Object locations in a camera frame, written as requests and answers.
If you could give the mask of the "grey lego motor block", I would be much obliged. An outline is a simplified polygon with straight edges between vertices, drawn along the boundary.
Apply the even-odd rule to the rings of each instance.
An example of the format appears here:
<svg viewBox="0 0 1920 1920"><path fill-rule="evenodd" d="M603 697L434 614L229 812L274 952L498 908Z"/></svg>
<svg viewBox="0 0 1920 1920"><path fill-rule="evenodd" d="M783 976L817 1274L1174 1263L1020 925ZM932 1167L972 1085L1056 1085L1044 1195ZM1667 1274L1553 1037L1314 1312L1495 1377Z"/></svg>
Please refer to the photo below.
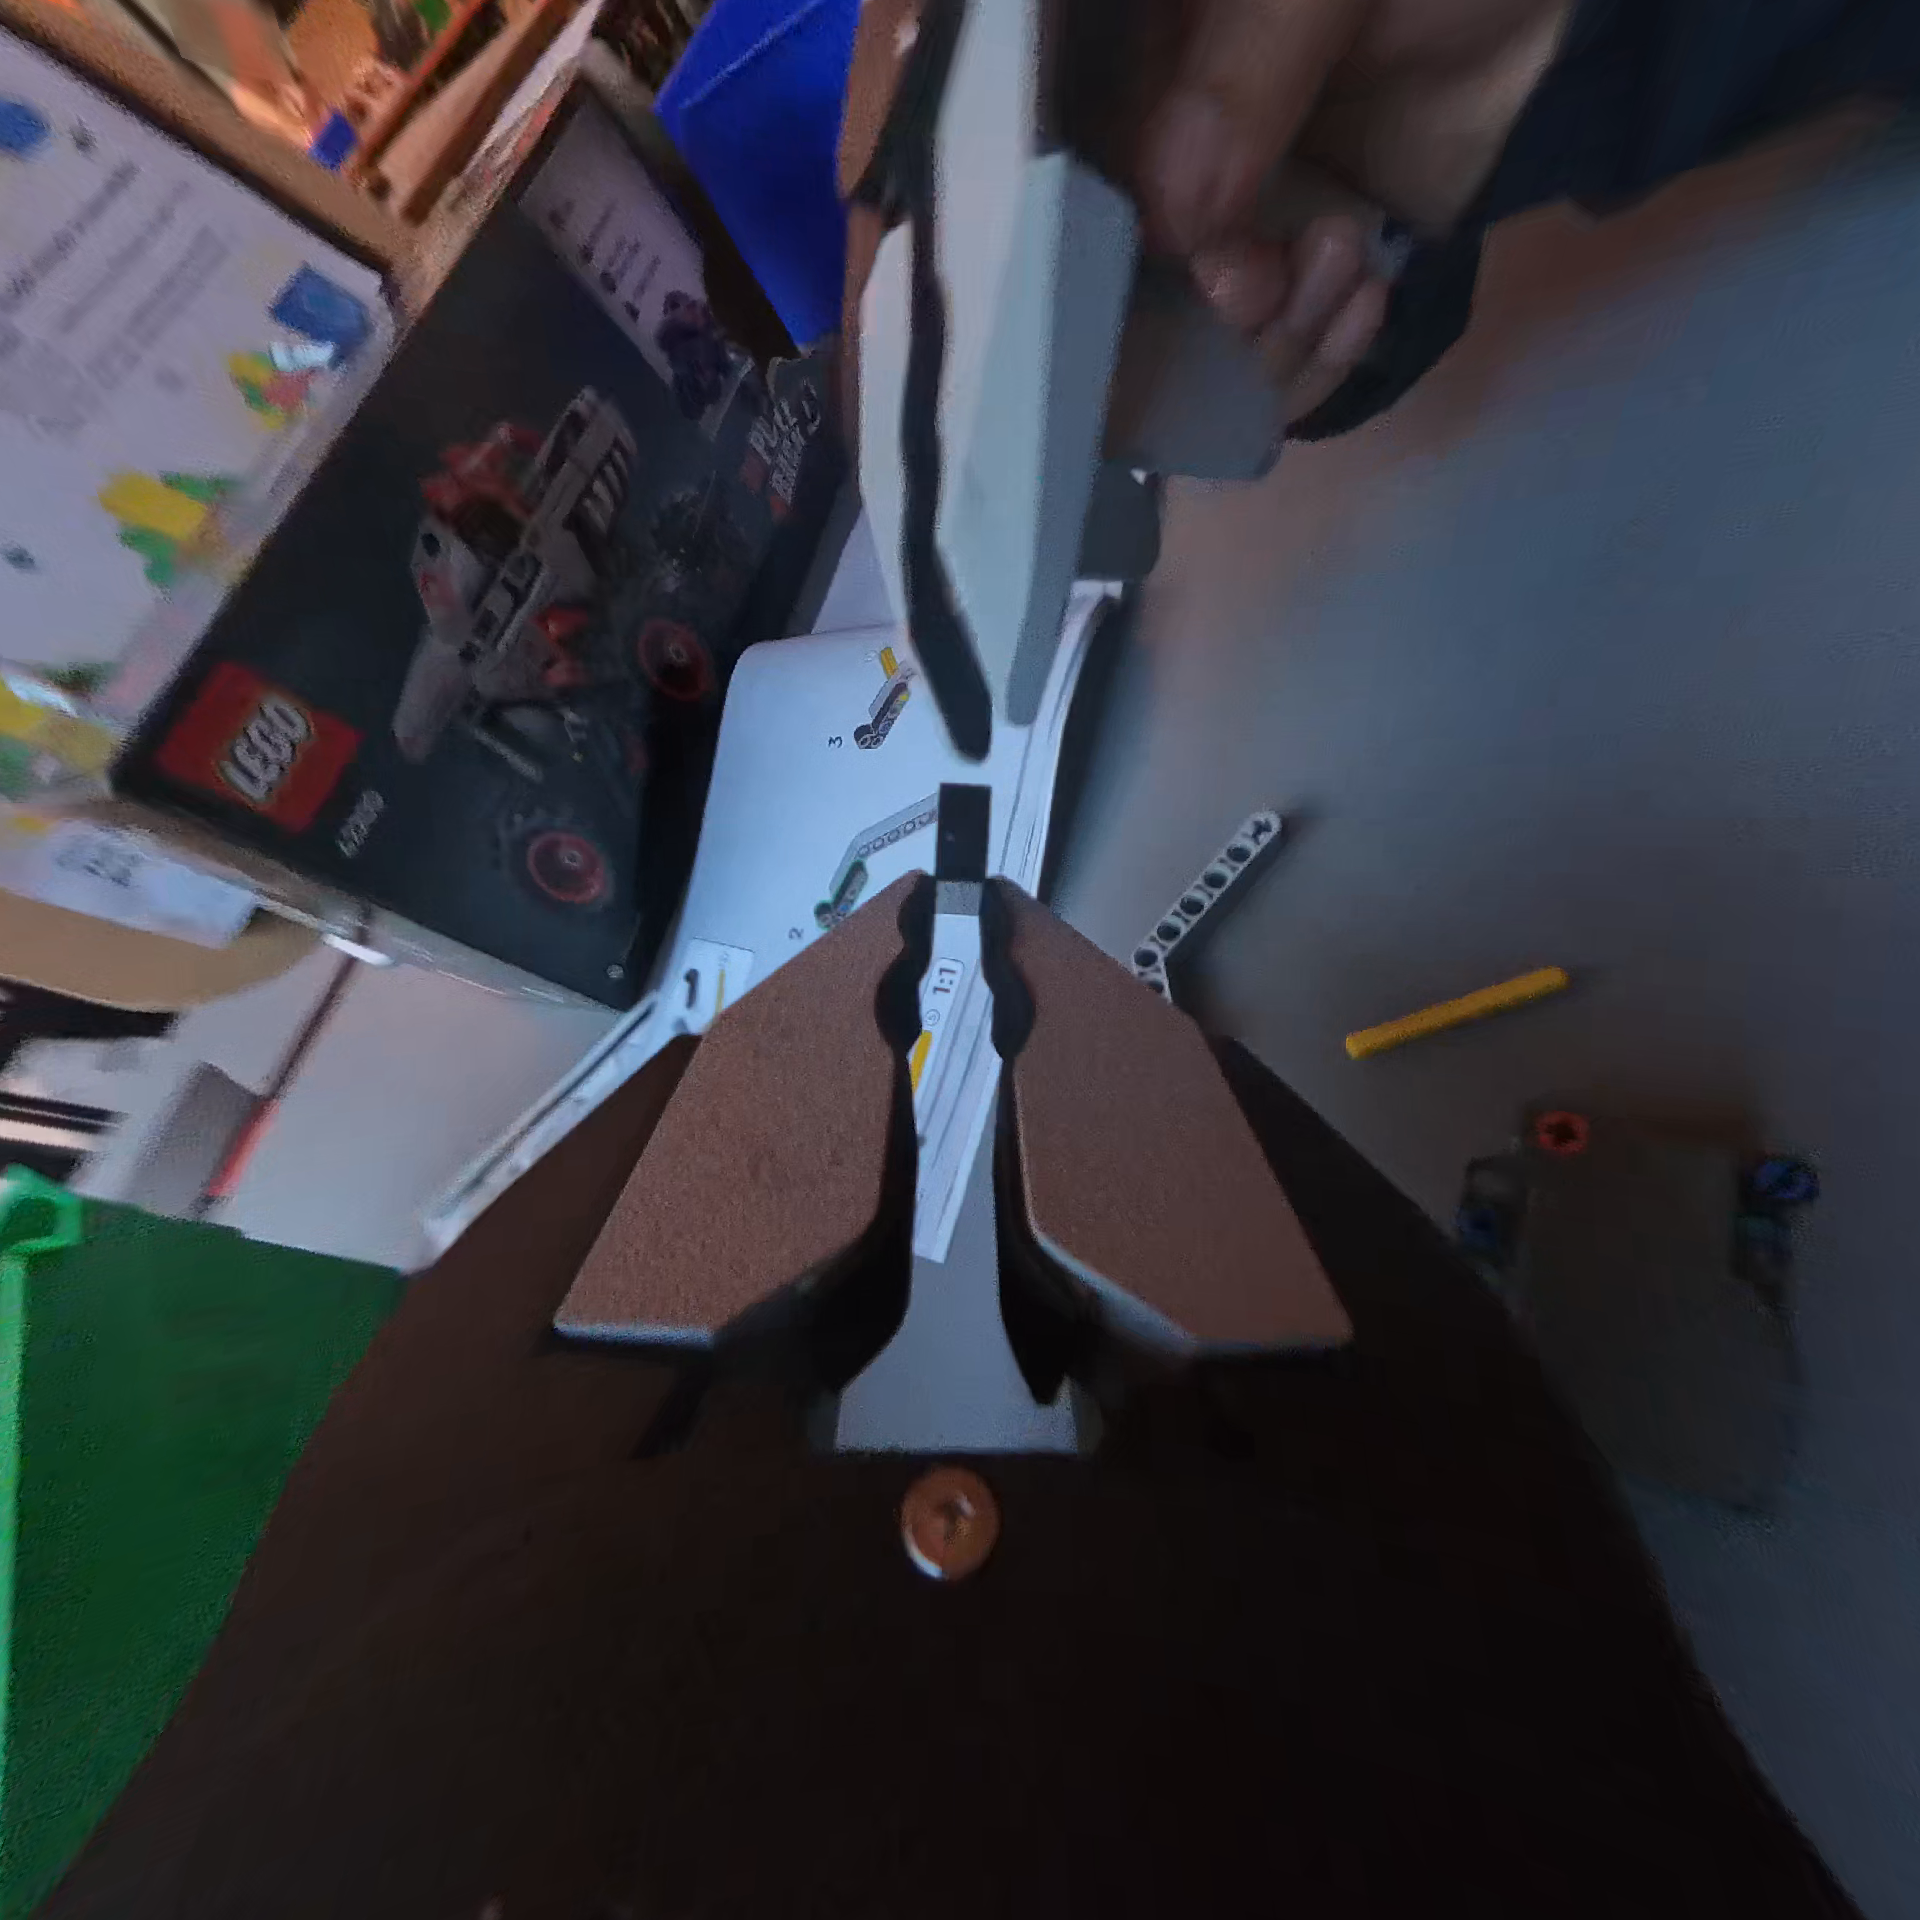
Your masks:
<svg viewBox="0 0 1920 1920"><path fill-rule="evenodd" d="M1812 1160L1740 1125L1536 1100L1473 1160L1458 1249L1628 1483L1777 1505L1795 1458L1795 1250Z"/></svg>

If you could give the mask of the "yellow lego axle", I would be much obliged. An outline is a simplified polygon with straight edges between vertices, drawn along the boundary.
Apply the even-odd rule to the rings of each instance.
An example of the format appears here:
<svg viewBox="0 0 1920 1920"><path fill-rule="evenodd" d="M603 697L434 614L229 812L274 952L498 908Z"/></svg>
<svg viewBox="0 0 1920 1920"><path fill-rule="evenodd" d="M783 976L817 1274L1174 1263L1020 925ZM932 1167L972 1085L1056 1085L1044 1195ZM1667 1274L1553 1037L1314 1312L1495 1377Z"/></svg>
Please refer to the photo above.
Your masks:
<svg viewBox="0 0 1920 1920"><path fill-rule="evenodd" d="M1427 1039L1439 1039L1444 1032L1467 1029L1473 1022L1501 1020L1519 1008L1530 1008L1543 1000L1561 996L1571 990L1571 974L1565 966L1537 966L1501 983L1469 990L1467 996L1450 996L1432 1002L1417 1011L1396 1016L1387 1022L1375 1022L1369 1029L1356 1029L1343 1039L1343 1053L1349 1060L1372 1060L1384 1053L1398 1053L1405 1044L1417 1044Z"/></svg>

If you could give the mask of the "wooden shelf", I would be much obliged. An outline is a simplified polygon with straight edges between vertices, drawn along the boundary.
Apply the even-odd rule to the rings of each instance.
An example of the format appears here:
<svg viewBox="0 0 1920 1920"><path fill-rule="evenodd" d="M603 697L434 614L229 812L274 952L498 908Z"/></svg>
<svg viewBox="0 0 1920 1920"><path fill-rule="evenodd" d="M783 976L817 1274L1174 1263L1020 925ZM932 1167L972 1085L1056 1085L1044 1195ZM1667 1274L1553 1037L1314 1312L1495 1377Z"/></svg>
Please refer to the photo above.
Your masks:
<svg viewBox="0 0 1920 1920"><path fill-rule="evenodd" d="M708 4L64 4L176 134L292 194L344 181L416 226L577 37L660 85Z"/></svg>

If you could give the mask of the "cardboard box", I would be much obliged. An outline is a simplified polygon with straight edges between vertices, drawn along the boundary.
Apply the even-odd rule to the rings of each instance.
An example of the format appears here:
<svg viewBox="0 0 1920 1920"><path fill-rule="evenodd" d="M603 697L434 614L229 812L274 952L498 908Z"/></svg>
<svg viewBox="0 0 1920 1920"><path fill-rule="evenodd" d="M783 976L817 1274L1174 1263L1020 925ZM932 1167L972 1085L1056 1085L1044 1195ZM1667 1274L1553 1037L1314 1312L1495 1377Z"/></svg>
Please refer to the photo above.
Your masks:
<svg viewBox="0 0 1920 1920"><path fill-rule="evenodd" d="M4 983L134 1016L269 985L314 955L385 966L330 925L102 807L4 800Z"/></svg>

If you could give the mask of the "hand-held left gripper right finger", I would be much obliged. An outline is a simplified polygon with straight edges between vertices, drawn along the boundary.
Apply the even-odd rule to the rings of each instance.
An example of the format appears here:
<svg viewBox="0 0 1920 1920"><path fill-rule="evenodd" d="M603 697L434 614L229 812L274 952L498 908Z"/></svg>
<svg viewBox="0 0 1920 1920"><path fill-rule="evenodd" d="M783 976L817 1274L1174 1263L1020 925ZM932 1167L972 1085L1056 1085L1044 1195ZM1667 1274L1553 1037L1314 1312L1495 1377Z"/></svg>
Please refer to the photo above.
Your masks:
<svg viewBox="0 0 1920 1920"><path fill-rule="evenodd" d="M1106 1372L1334 1354L1343 1306L1210 1037L1009 878L994 993L1001 1316L1037 1403Z"/></svg>

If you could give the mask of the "black lego set box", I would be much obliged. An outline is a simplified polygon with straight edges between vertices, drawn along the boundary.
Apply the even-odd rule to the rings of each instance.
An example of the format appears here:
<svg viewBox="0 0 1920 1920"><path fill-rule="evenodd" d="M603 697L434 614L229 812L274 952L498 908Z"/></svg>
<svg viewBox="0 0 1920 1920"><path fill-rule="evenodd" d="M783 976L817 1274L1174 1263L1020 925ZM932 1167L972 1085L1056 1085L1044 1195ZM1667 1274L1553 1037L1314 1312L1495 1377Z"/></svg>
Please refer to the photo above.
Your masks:
<svg viewBox="0 0 1920 1920"><path fill-rule="evenodd" d="M583 63L109 794L427 962L634 1006L731 674L844 492L836 400L660 119Z"/></svg>

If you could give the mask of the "black lego connector piece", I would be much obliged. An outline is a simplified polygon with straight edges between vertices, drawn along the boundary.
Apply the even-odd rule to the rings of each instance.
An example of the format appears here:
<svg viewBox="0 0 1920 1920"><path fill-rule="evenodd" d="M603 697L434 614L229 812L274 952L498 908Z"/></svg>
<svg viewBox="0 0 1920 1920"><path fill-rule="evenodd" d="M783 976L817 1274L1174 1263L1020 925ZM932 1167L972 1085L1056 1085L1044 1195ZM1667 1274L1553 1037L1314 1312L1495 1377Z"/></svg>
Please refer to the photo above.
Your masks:
<svg viewBox="0 0 1920 1920"><path fill-rule="evenodd" d="M942 783L934 830L934 916L976 921L989 878L994 792L988 783Z"/></svg>

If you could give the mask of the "lego sticker sheet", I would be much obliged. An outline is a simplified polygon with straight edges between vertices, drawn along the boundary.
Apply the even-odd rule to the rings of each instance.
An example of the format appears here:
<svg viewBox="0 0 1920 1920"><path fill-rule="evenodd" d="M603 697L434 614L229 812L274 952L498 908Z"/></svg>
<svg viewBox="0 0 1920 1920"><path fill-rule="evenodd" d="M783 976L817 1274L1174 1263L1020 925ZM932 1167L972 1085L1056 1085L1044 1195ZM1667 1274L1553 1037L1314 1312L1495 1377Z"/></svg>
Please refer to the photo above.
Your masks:
<svg viewBox="0 0 1920 1920"><path fill-rule="evenodd" d="M437 1263L537 1162L594 1117L660 1048L689 1032L662 996L620 1016L529 1109L485 1144L421 1213L413 1272Z"/></svg>

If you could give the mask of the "person's right hand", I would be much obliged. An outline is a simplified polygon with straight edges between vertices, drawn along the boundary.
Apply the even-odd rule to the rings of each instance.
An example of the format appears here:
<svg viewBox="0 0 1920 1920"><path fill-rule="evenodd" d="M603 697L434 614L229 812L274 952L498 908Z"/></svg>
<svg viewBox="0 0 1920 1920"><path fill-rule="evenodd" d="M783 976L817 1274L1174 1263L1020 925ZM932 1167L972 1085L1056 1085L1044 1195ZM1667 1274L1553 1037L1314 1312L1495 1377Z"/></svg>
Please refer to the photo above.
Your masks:
<svg viewBox="0 0 1920 1920"><path fill-rule="evenodd" d="M1260 235L1284 161L1414 231L1448 231L1492 178L1571 4L1159 4L1136 188L1153 243L1280 378L1347 374L1384 320L1363 216Z"/></svg>

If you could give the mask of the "blue plastic bin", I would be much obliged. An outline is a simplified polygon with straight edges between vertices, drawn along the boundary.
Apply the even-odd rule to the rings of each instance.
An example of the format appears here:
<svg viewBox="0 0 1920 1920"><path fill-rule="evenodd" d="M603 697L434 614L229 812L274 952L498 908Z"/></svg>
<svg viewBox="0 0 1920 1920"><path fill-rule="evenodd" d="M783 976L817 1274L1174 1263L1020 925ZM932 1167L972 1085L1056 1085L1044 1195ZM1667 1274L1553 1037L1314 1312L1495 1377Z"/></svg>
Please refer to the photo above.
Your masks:
<svg viewBox="0 0 1920 1920"><path fill-rule="evenodd" d="M658 114L800 350L844 327L841 137L859 4L712 4Z"/></svg>

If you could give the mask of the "green plastic bin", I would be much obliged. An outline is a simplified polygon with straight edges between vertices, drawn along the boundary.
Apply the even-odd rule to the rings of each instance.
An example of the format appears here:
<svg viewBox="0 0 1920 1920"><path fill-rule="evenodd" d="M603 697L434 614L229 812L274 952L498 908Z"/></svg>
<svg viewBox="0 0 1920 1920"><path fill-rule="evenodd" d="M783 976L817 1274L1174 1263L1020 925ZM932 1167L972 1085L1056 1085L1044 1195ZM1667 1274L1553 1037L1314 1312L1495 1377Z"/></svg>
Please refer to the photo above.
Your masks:
<svg viewBox="0 0 1920 1920"><path fill-rule="evenodd" d="M4 1174L4 1917L154 1747L399 1292Z"/></svg>

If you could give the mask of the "grey angled lego beam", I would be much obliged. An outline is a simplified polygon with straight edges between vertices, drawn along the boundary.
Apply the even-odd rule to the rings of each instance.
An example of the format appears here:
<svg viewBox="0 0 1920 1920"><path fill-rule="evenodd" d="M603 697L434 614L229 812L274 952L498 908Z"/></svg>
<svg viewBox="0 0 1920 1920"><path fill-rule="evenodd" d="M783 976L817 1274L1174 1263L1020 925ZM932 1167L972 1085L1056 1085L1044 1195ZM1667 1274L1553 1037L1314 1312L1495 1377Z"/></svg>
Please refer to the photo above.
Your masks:
<svg viewBox="0 0 1920 1920"><path fill-rule="evenodd" d="M1127 962L1135 981L1159 1002L1179 1006L1189 962L1274 866L1284 841L1284 812L1270 807L1249 812L1136 942Z"/></svg>

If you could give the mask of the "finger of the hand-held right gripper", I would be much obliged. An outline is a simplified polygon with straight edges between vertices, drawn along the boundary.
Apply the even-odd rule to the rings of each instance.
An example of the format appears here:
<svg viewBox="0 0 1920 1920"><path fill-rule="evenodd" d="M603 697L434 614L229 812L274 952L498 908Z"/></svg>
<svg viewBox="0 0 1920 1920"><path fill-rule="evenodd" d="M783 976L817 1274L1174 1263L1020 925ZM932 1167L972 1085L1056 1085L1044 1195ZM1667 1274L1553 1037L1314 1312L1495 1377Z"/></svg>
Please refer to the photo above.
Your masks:
<svg viewBox="0 0 1920 1920"><path fill-rule="evenodd" d="M937 8L937 709L1028 726L1098 477L1260 477L1284 400L1064 131L1058 4Z"/></svg>
<svg viewBox="0 0 1920 1920"><path fill-rule="evenodd" d="M898 628L951 749L982 761L994 693L942 557L942 114L965 4L863 4L836 153L847 205L847 408Z"/></svg>

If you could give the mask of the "lego instruction booklet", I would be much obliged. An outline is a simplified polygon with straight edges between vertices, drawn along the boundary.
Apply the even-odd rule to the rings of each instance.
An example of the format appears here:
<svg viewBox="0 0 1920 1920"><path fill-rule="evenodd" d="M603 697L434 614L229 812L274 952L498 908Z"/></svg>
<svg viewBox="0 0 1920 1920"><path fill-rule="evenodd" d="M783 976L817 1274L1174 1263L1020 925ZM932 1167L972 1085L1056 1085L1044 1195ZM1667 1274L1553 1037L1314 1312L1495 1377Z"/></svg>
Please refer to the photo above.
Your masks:
<svg viewBox="0 0 1920 1920"><path fill-rule="evenodd" d="M667 1041L735 1000L898 878L937 866L943 783L989 792L989 875L1038 893L1067 711L1116 586L1079 586L1031 726L1001 722L982 764L953 754L926 674L892 631L747 650L725 701L708 807L654 1008L588 1082L603 1100Z"/></svg>

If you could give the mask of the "person's right forearm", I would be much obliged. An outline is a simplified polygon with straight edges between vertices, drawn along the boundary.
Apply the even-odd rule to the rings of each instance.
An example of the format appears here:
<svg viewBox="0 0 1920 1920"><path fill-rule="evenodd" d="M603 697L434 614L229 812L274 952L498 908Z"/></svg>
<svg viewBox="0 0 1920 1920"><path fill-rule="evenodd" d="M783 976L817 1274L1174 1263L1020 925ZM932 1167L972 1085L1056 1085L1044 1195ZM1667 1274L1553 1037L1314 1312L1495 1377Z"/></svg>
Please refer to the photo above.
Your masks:
<svg viewBox="0 0 1920 1920"><path fill-rule="evenodd" d="M1615 211L1845 100L1917 93L1917 4L1579 4L1467 211Z"/></svg>

